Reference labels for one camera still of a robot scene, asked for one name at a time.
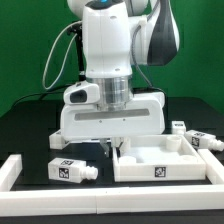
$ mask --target green wall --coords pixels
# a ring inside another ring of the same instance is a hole
[[[66,0],[0,0],[0,115],[23,95],[42,92],[41,80],[51,45],[75,19]],[[169,96],[199,97],[224,114],[224,1],[171,0],[181,47],[165,67],[144,68]],[[51,80],[60,69],[66,36],[52,60]],[[75,49],[61,83],[77,79]],[[144,86],[134,75],[134,86]]]

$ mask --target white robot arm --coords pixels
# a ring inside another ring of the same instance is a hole
[[[151,0],[154,9],[149,16],[129,17],[130,3],[137,11],[137,2],[144,10],[145,0],[68,0],[72,11],[82,17],[87,68],[86,81],[64,93],[65,140],[164,131],[164,94],[133,94],[131,64],[167,64],[178,51],[179,34],[169,0]]]

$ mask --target black tabletop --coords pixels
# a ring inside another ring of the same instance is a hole
[[[160,186],[207,184],[204,181],[134,182],[115,183],[112,160],[106,158],[99,144],[70,144],[63,151],[49,148],[48,136],[60,128],[61,101],[27,101],[17,104],[0,118],[0,165],[10,154],[21,154],[23,171],[12,191],[76,189],[120,186]],[[166,130],[170,133],[170,122],[184,121],[187,130],[198,130],[216,135],[224,141],[224,116],[198,98],[169,98],[164,109]],[[223,162],[224,154],[214,152]],[[64,183],[48,179],[47,164],[55,157],[86,160],[88,165],[98,168],[96,181],[81,184]],[[148,212],[104,215],[67,215],[45,217],[7,217],[0,223],[221,223],[224,210]]]

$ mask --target white container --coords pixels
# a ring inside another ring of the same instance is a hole
[[[184,136],[151,135],[131,137],[129,141],[120,158],[113,148],[116,182],[205,179],[205,162]],[[123,162],[122,157],[129,159]]]

